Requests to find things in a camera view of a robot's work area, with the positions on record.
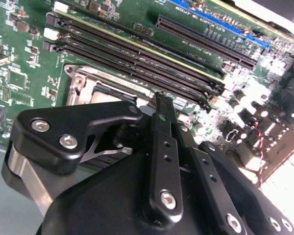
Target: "capacitor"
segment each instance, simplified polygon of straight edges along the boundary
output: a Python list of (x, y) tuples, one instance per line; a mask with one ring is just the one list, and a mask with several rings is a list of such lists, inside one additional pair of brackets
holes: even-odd
[(197, 134), (201, 133), (201, 131), (203, 130), (203, 127), (204, 126), (201, 123), (196, 124), (195, 130), (196, 130)]
[(252, 102), (251, 106), (253, 106), (256, 109), (255, 114), (257, 116), (260, 116), (262, 118), (265, 118), (268, 116), (268, 114), (269, 114), (268, 111), (265, 110), (265, 108), (261, 104), (258, 104), (257, 102)]
[(239, 113), (240, 118), (243, 120), (245, 125), (249, 127), (253, 127), (257, 118), (251, 114), (247, 109), (243, 109), (241, 113)]
[(231, 103), (231, 107), (234, 110), (235, 113), (240, 113), (243, 110), (243, 106), (239, 104), (237, 101), (233, 101)]
[(239, 92), (237, 94), (236, 98), (240, 103), (247, 103), (248, 102), (248, 98), (243, 92)]

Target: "pcie slot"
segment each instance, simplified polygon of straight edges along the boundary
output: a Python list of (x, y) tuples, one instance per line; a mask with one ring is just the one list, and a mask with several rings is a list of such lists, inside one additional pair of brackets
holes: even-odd
[(139, 81), (146, 82), (147, 84), (156, 86), (163, 91), (169, 92), (191, 102), (197, 103), (201, 108), (205, 109), (207, 112), (210, 112), (211, 110), (211, 107), (208, 104), (207, 100), (203, 98), (204, 94), (201, 94), (199, 92), (193, 93), (190, 89), (181, 86), (180, 84), (173, 84), (168, 81), (162, 81), (154, 77), (146, 76), (144, 74), (139, 73), (138, 71), (133, 70), (132, 68), (127, 68), (126, 66), (119, 64), (117, 61), (113, 61), (98, 54), (90, 53), (82, 48), (74, 47), (71, 45), (59, 46), (51, 44), (49, 42), (44, 42), (43, 48), (49, 51), (56, 52), (66, 51), (67, 53), (83, 57), (89, 61), (97, 63), (98, 65), (111, 68), (117, 72), (120, 72), (123, 75), (127, 75)]
[(214, 23), (214, 24), (220, 25), (221, 27), (223, 27), (223, 28), (225, 28), (225, 29), (239, 35), (242, 38), (248, 39), (251, 42), (256, 43), (256, 44), (258, 44), (258, 45), (260, 45), (262, 47), (270, 48), (270, 43), (267, 43), (267, 42), (264, 42), (264, 41), (262, 41), (262, 40), (260, 40), (258, 38), (255, 38), (254, 36), (252, 36), (250, 34), (244, 34), (240, 28), (232, 26), (229, 23), (223, 22), (223, 21), (221, 21), (221, 20), (219, 20), (219, 19), (217, 19), (217, 18), (215, 18), (215, 17), (213, 17), (213, 16), (211, 16), (211, 15), (209, 15), (207, 13), (203, 13), (203, 12), (201, 12), (199, 10), (192, 9), (188, 2), (184, 2), (184, 1), (180, 1), (180, 0), (169, 0), (169, 1), (176, 4), (176, 5), (178, 5), (178, 6), (180, 6), (180, 7), (182, 7), (182, 8), (184, 8), (184, 9), (186, 9), (189, 12), (192, 12), (192, 13), (194, 13), (194, 14), (196, 14), (196, 15), (198, 15), (198, 16), (200, 16), (200, 17), (202, 17), (202, 18), (204, 18), (204, 19), (206, 19), (206, 20), (208, 20), (208, 21), (210, 21), (212, 23)]
[(65, 29), (69, 30), (70, 32), (83, 32), (91, 37), (99, 38), (101, 40), (105, 40), (112, 45), (116, 45), (119, 48), (122, 48), (124, 51), (128, 51), (133, 54), (137, 54), (140, 57), (150, 61), (159, 64), (159, 67), (166, 68), (168, 70), (171, 70), (175, 74), (185, 74), (188, 77), (192, 78), (195, 80), (199, 85), (204, 85), (204, 86), (209, 86), (213, 90), (222, 92), (223, 91), (223, 84), (212, 82), (210, 78), (207, 78), (203, 76), (202, 74), (196, 73), (194, 71), (189, 70), (188, 68), (185, 68), (179, 64), (173, 63), (171, 61), (168, 61), (166, 59), (163, 59), (155, 54), (152, 54), (150, 52), (144, 51), (140, 48), (137, 48), (134, 45), (131, 45), (125, 41), (121, 41), (120, 39), (114, 38), (110, 35), (107, 35), (103, 32), (100, 32), (98, 30), (95, 30), (93, 28), (87, 27), (81, 23), (78, 22), (72, 22), (71, 25), (64, 25), (63, 26)]
[(177, 36), (184, 41), (203, 48), (208, 52), (214, 53), (225, 60), (236, 63), (250, 70), (253, 70), (257, 65), (256, 60), (253, 60), (248, 56), (239, 53), (219, 42), (216, 42), (165, 16), (159, 15), (156, 27), (174, 36)]
[(77, 37), (76, 35), (72, 35), (71, 37), (65, 37), (64, 41), (71, 44), (71, 45), (81, 45), (88, 47), (87, 50), (93, 50), (95, 52), (104, 53), (106, 55), (112, 56), (114, 58), (117, 58), (118, 60), (122, 61), (123, 63), (126, 62), (128, 64), (131, 64), (138, 69), (142, 71), (148, 71), (154, 74), (154, 76), (157, 76), (161, 78), (162, 80), (168, 80), (168, 81), (174, 81), (176, 83), (182, 84), (189, 89), (192, 89), (194, 91), (199, 92), (207, 92), (209, 95), (218, 95), (217, 92), (213, 92), (210, 89), (207, 89), (207, 87), (198, 86), (198, 84), (194, 84), (193, 82), (189, 81), (187, 78), (181, 78), (176, 77), (172, 74), (169, 74), (158, 67), (153, 67), (148, 64), (145, 64), (142, 61), (139, 61), (137, 59), (134, 59), (132, 57), (128, 57), (127, 55), (124, 55), (117, 49), (113, 49), (110, 47), (105, 47), (102, 45), (99, 45), (98, 43), (89, 41), (85, 38)]

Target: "red and black wire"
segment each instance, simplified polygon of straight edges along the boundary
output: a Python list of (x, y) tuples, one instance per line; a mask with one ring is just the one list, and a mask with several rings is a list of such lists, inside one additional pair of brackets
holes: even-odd
[(258, 138), (259, 138), (259, 144), (258, 144), (258, 150), (259, 150), (259, 160), (260, 160), (260, 168), (259, 171), (257, 172), (257, 178), (258, 178), (258, 183), (257, 187), (261, 187), (263, 184), (263, 164), (262, 161), (264, 159), (264, 138), (263, 138), (263, 132), (259, 129), (258, 122), (254, 123), (255, 130), (258, 131)]

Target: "integrated circuit chip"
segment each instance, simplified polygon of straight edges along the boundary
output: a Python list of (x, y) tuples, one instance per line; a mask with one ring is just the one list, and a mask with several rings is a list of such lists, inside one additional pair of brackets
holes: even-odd
[(106, 4), (101, 4), (101, 9), (102, 9), (103, 11), (108, 11), (108, 10), (109, 10), (109, 6), (106, 5)]
[(138, 32), (141, 33), (144, 29), (144, 27), (141, 24), (135, 23), (133, 24), (133, 29)]
[(26, 82), (27, 82), (26, 74), (10, 71), (9, 83), (11, 85), (14, 85), (20, 88), (25, 88)]
[(149, 37), (152, 37), (153, 36), (153, 30), (150, 29), (150, 28), (144, 28), (143, 29), (143, 34), (149, 36)]
[(96, 14), (99, 13), (101, 10), (101, 5), (95, 1), (91, 1), (88, 8), (91, 12), (94, 12)]
[(21, 32), (29, 31), (29, 25), (25, 21), (16, 21), (15, 26), (18, 29), (18, 31), (21, 31)]
[(29, 28), (29, 33), (30, 33), (31, 35), (37, 35), (37, 34), (39, 33), (38, 28), (37, 28), (36, 26), (31, 26), (31, 27)]
[(38, 54), (38, 52), (39, 52), (39, 50), (38, 50), (37, 47), (31, 47), (31, 48), (30, 48), (30, 51), (31, 51), (31, 53), (33, 53), (33, 54)]

